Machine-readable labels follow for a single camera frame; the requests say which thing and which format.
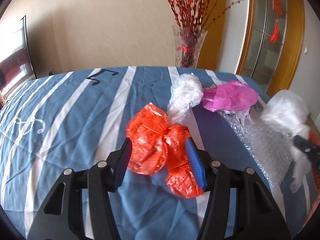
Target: white plastic bag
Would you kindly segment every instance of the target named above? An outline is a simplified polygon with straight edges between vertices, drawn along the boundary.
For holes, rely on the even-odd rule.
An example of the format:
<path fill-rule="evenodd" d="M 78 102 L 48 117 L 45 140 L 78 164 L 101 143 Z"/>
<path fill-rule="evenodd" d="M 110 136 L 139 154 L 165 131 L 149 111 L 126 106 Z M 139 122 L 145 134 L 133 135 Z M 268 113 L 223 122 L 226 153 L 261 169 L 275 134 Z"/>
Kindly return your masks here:
<path fill-rule="evenodd" d="M 309 114 L 308 107 L 301 97 L 289 90 L 281 90 L 270 101 L 262 112 L 261 119 L 274 130 L 288 132 L 292 138 L 300 135 L 309 139 L 310 127 L 305 125 Z M 302 185 L 303 176 L 311 170 L 308 158 L 292 142 L 291 155 L 295 161 L 294 181 L 290 185 L 292 192 Z"/>
<path fill-rule="evenodd" d="M 178 124 L 190 107 L 200 104 L 203 89 L 199 78 L 193 74 L 182 74 L 171 86 L 171 98 L 167 114 L 170 124 Z"/>

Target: red tassel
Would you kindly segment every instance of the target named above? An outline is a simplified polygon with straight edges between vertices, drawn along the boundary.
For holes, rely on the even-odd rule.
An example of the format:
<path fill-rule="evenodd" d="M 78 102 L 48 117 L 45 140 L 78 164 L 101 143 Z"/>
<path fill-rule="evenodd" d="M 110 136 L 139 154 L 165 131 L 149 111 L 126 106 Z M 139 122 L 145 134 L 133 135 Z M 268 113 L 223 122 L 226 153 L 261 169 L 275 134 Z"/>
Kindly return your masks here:
<path fill-rule="evenodd" d="M 276 43 L 276 40 L 278 38 L 278 34 L 279 34 L 279 26 L 278 26 L 278 24 L 279 24 L 279 21 L 277 20 L 276 26 L 275 26 L 275 30 L 273 31 L 273 34 L 272 34 L 272 36 L 270 38 L 270 41 L 273 42 L 273 43 Z"/>

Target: bedsheet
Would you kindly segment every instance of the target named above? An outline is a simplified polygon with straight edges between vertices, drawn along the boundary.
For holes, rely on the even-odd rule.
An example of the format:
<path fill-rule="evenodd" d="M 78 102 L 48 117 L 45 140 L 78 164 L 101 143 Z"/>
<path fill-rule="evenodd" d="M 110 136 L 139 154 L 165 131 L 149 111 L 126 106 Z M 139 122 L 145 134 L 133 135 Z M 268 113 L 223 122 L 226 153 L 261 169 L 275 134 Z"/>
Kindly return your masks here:
<path fill-rule="evenodd" d="M 114 67 L 69 72 L 40 78 L 24 85 L 0 111 L 0 203 L 15 227 L 27 236 L 33 218 L 50 188 L 65 168 L 90 168 L 119 149 L 125 128 L 134 115 L 152 102 L 166 111 L 172 81 L 193 73 L 203 87 L 230 80 L 247 82 L 259 93 L 258 107 L 269 97 L 249 78 L 231 73 L 176 67 Z M 188 112 L 184 125 L 199 149 L 229 168 L 254 168 L 268 188 L 250 154 L 228 123 L 201 105 Z M 272 194 L 292 236 L 301 229 L 310 203 L 316 198 L 313 177 L 293 194 L 292 167 Z M 173 195 L 165 184 L 163 168 L 154 176 L 127 170 L 122 186 L 110 201 L 122 239 L 196 239 L 208 193 L 194 199 Z M 83 191 L 86 235 L 93 238 Z M 226 237 L 235 221 L 231 190 Z"/>

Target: pink plastic bag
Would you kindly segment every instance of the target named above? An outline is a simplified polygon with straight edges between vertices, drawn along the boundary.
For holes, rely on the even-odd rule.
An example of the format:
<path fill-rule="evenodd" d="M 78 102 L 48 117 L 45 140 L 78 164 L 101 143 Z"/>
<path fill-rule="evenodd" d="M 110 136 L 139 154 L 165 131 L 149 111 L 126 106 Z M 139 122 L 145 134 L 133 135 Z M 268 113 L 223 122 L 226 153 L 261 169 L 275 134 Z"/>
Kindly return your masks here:
<path fill-rule="evenodd" d="M 258 93 L 247 84 L 230 81 L 226 84 L 203 90 L 203 107 L 211 112 L 218 110 L 243 111 L 258 100 Z"/>

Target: tv screen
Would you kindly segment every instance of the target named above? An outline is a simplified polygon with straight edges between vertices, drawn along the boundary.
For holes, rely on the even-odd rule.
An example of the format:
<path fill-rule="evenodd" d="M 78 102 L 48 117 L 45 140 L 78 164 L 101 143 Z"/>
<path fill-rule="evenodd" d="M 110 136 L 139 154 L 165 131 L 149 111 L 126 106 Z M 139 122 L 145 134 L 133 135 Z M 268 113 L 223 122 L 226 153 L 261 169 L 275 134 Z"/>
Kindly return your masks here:
<path fill-rule="evenodd" d="M 7 99 L 27 81 L 36 79 L 26 35 L 26 17 L 0 37 L 0 91 Z"/>

